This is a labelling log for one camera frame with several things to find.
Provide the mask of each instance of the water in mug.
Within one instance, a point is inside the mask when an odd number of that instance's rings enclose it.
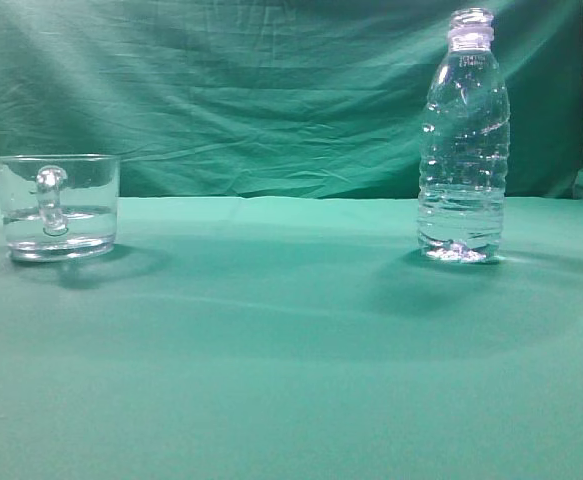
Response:
[[[482,12],[459,12],[459,24]],[[450,34],[424,112],[418,239],[428,257],[472,263],[493,258],[500,244],[509,100],[489,36],[462,32]]]
[[[45,245],[53,250],[96,247],[112,243],[115,237],[116,213],[109,207],[94,205],[67,205],[63,214],[68,221],[68,232],[50,237],[43,231],[37,208],[13,210],[3,216],[9,247],[16,250],[40,249]]]

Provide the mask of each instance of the glass mug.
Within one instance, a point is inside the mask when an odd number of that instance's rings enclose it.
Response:
[[[119,185],[117,157],[0,157],[0,209],[11,258],[49,262],[110,251]]]

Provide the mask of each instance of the bottle base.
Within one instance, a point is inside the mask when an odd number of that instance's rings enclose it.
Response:
[[[485,245],[479,248],[469,248],[460,241],[449,240],[441,242],[428,237],[419,238],[422,255],[431,260],[445,263],[497,263],[496,255],[499,245]]]

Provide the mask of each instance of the clear plastic bottle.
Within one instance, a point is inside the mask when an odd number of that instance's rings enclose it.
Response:
[[[448,262],[488,262],[502,233],[509,98],[491,53],[493,14],[453,14],[424,112],[418,240]]]

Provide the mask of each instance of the table surface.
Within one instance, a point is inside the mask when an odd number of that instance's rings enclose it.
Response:
[[[583,479],[583,201],[498,265],[413,200],[121,199],[114,251],[10,262],[0,480]]]

